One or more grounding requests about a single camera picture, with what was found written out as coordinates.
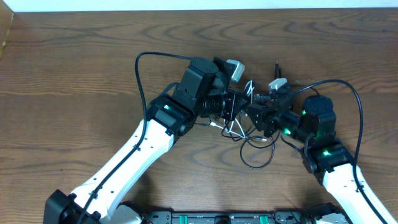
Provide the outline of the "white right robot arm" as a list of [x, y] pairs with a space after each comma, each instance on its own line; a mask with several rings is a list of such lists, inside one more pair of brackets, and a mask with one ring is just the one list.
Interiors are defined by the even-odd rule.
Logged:
[[299, 150], [308, 173], [339, 203], [351, 223], [395, 223], [396, 220], [366, 182], [351, 154], [336, 137], [336, 114], [330, 98], [312, 95], [300, 114], [292, 107], [294, 91], [271, 91], [245, 107], [251, 121], [265, 137], [275, 132], [303, 144]]

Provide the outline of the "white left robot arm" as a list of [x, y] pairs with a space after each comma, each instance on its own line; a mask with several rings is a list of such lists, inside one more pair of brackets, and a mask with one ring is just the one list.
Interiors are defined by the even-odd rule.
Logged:
[[144, 117], [120, 150], [69, 195], [56, 190], [46, 201], [44, 223], [141, 223], [143, 217], [121, 200], [142, 174], [195, 124], [198, 117], [232, 121], [248, 98], [228, 88], [245, 69], [236, 60], [190, 57], [172, 95], [163, 91], [144, 105]]

